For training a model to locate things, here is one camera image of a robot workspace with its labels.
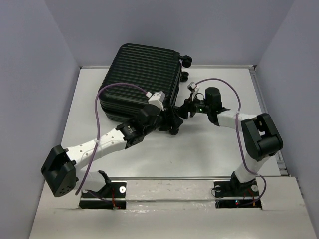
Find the wall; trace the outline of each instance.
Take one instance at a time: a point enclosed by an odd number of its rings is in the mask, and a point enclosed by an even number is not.
[[[28,238],[79,68],[43,0],[0,2],[0,238]]]
[[[293,0],[45,0],[81,66],[110,65],[127,42],[194,64],[257,64]]]
[[[258,67],[269,113],[284,140],[288,171],[297,176],[319,236],[319,1],[296,0]]]

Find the suitcase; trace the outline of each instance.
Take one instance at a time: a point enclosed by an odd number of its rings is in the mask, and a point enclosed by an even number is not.
[[[112,83],[133,83],[151,93],[163,91],[164,107],[172,108],[180,81],[188,79],[181,66],[190,67],[191,62],[189,56],[173,50],[128,43],[119,49],[100,89]],[[135,116],[148,103],[141,91],[127,86],[108,88],[99,99],[106,116],[120,122]]]

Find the purple hose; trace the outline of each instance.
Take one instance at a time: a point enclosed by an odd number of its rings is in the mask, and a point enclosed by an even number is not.
[[[240,102],[240,99],[239,99],[239,95],[238,95],[237,91],[234,89],[234,87],[232,87],[228,82],[226,82],[226,81],[224,81],[224,80],[222,80],[222,79],[218,79],[218,78],[208,78],[208,79],[205,79],[205,80],[201,80],[201,81],[199,81],[199,82],[197,82],[197,83],[195,83],[195,84],[198,85],[198,84],[200,84],[200,83],[202,83],[202,82],[205,82],[205,81],[220,81],[220,82],[223,82],[223,83],[225,83],[226,85],[228,85],[228,86],[233,90],[233,92],[235,93],[235,95],[236,95],[236,97],[237,97],[237,100],[238,100],[238,109],[237,109],[236,118],[235,118],[235,126],[236,126],[236,135],[237,135],[237,141],[238,141],[238,146],[239,146],[239,150],[240,150],[241,159],[242,159],[242,161],[243,161],[243,165],[244,165],[245,169],[247,170],[247,172],[249,172],[249,173],[251,173],[251,174],[254,174],[254,175],[256,175],[256,176],[260,176],[260,177],[262,178],[262,180],[264,181],[264,184],[265,184],[264,189],[263,189],[262,193],[260,194],[259,198],[257,198],[257,199],[255,200],[255,202],[257,202],[257,201],[259,201],[259,200],[261,199],[261,197],[265,194],[265,191],[266,191],[266,188],[267,188],[267,182],[266,182],[266,179],[265,179],[262,175],[251,171],[251,170],[247,167],[247,164],[246,164],[246,161],[245,161],[243,146],[242,146],[242,144],[241,144],[241,140],[240,140],[240,136],[239,136],[239,126],[238,126],[238,124],[239,124],[238,116],[239,116],[239,111],[240,111],[240,109],[241,109],[241,102]],[[253,204],[253,203],[254,203],[254,201],[253,201],[253,202],[246,203],[246,204],[243,204],[243,205],[241,205],[241,206],[247,206],[247,205],[250,205],[250,204]]]
[[[96,123],[97,123],[97,130],[98,130],[98,134],[97,134],[97,137],[96,137],[96,140],[99,141],[100,140],[100,119],[99,119],[99,114],[98,114],[98,99],[99,99],[99,96],[100,94],[107,88],[110,88],[110,87],[113,87],[113,86],[130,86],[130,87],[134,87],[134,88],[137,88],[139,89],[140,91],[142,91],[145,95],[147,94],[147,91],[142,89],[141,87],[137,86],[137,85],[134,85],[134,84],[130,84],[130,83],[113,83],[113,84],[109,84],[105,87],[103,87],[102,89],[100,89],[95,97],[95,101],[94,101],[94,111],[95,111],[95,117],[96,117]],[[98,142],[95,144],[94,146],[94,149],[93,149],[93,152],[92,152],[92,156],[90,158],[90,161],[89,161],[89,164],[88,164],[88,167],[85,171],[85,174],[83,176],[83,180],[82,182],[80,183],[80,186],[78,188],[78,190],[75,192],[75,195],[78,195],[79,192],[81,191],[82,187],[83,187],[83,184],[89,174],[89,171],[90,171],[90,168],[91,168],[91,165],[92,165],[92,162],[93,162],[93,159],[94,159],[94,156],[96,154],[96,150],[98,149]]]

